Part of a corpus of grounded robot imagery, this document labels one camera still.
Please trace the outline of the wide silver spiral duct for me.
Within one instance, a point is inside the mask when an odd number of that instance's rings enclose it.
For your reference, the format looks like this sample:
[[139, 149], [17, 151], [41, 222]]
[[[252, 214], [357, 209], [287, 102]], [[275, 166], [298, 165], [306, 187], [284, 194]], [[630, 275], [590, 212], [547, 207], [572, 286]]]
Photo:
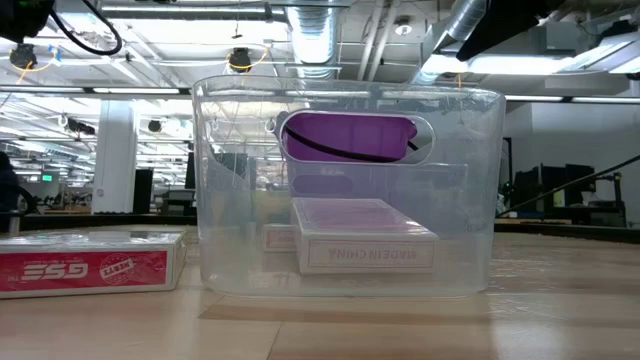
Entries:
[[286, 14], [298, 76], [319, 80], [334, 78], [339, 10], [321, 6], [288, 7]]

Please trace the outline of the black monitors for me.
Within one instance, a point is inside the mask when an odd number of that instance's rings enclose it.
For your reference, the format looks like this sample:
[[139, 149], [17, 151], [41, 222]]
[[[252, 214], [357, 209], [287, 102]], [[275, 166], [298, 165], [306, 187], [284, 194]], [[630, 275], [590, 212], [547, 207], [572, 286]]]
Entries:
[[[547, 166], [540, 164], [528, 171], [519, 171], [515, 175], [510, 204], [518, 205], [550, 190], [559, 188], [569, 182], [592, 175], [595, 169], [586, 165], [566, 164], [564, 166]], [[595, 181], [566, 187], [548, 195], [544, 199], [531, 202], [520, 208], [520, 211], [551, 213], [555, 208], [585, 205], [584, 193], [595, 193]]]

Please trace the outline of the person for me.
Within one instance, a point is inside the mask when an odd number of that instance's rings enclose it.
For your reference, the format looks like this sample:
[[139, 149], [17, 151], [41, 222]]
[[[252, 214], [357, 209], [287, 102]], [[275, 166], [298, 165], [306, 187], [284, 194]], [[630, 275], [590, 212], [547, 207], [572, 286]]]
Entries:
[[[27, 204], [25, 211], [20, 211], [18, 200], [22, 197]], [[34, 197], [19, 184], [19, 178], [11, 165], [8, 155], [0, 151], [0, 233], [9, 231], [13, 213], [17, 218], [37, 211]]]

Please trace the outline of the long ceiling light panel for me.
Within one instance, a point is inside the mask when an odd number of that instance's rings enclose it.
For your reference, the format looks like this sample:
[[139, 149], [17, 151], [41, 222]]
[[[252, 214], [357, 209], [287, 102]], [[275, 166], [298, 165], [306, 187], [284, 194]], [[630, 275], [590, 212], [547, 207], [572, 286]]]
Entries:
[[491, 75], [551, 75], [566, 67], [572, 57], [529, 55], [478, 55], [467, 61], [453, 56], [432, 55], [421, 74], [474, 73]]

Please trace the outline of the black speaker box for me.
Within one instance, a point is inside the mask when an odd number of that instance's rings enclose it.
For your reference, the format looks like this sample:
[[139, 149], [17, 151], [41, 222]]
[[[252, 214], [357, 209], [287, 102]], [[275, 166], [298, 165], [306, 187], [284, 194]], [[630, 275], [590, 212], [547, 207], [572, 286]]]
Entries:
[[133, 213], [148, 214], [153, 194], [153, 170], [137, 169], [135, 173]]

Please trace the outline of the black stand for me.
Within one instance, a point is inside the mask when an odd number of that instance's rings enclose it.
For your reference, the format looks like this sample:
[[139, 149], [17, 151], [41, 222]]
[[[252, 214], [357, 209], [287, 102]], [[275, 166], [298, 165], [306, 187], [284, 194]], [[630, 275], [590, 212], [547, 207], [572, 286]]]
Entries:
[[614, 172], [612, 175], [599, 177], [600, 181], [608, 181], [613, 185], [613, 200], [598, 200], [596, 223], [607, 227], [627, 227], [626, 205], [622, 199], [622, 174]]

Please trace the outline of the slanted silver spiral duct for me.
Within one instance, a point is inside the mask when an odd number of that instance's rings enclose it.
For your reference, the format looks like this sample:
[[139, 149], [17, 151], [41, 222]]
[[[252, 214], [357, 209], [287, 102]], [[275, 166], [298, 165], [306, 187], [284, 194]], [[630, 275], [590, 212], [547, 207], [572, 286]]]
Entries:
[[490, 0], [456, 0], [450, 15], [438, 23], [435, 50], [465, 42], [489, 8]]

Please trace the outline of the white pillar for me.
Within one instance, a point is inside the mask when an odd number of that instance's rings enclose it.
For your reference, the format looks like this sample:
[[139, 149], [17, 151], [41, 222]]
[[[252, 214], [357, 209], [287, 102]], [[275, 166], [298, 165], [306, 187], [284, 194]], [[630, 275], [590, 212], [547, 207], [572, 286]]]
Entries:
[[91, 211], [133, 209], [139, 119], [132, 101], [102, 100]]

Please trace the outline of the clear plastic bin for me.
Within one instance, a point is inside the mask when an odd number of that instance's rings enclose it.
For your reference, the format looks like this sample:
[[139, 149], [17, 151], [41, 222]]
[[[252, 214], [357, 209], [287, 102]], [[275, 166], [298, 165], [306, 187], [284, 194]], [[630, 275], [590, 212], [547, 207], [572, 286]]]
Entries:
[[[460, 296], [482, 291], [498, 200], [505, 97], [474, 88], [255, 75], [192, 89], [201, 275], [248, 296]], [[265, 224], [292, 225], [279, 115], [301, 110], [406, 116], [419, 149], [392, 165], [380, 199], [435, 233], [420, 273], [303, 274], [295, 252], [265, 252]]]

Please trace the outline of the purple plastic bucket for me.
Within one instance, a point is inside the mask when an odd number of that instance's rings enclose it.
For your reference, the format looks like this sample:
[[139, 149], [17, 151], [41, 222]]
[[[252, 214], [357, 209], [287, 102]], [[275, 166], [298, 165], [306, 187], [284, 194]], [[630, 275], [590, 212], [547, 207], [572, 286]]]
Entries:
[[279, 121], [294, 197], [384, 197], [392, 165], [419, 149], [417, 124], [406, 116], [307, 109]]

